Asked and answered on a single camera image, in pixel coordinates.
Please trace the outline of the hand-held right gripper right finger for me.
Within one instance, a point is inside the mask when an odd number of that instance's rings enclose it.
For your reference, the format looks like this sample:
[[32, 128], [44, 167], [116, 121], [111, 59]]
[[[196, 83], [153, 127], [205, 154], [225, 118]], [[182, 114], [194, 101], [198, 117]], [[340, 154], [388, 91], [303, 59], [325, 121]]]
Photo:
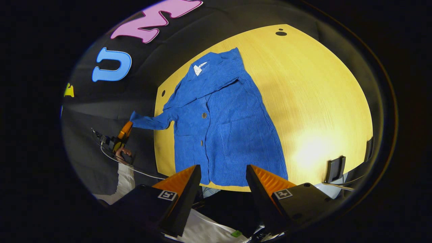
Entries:
[[341, 201], [311, 183], [295, 185], [265, 169], [247, 165], [246, 180], [265, 228], [271, 234], [293, 234], [329, 217]]

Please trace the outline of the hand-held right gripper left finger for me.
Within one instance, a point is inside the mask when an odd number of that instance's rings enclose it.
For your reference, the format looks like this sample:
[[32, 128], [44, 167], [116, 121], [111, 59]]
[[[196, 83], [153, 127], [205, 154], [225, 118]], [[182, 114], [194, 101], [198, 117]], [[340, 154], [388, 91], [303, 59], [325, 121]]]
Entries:
[[193, 165], [153, 186], [136, 186], [115, 203], [115, 212], [146, 230], [182, 236], [200, 181], [201, 167]]

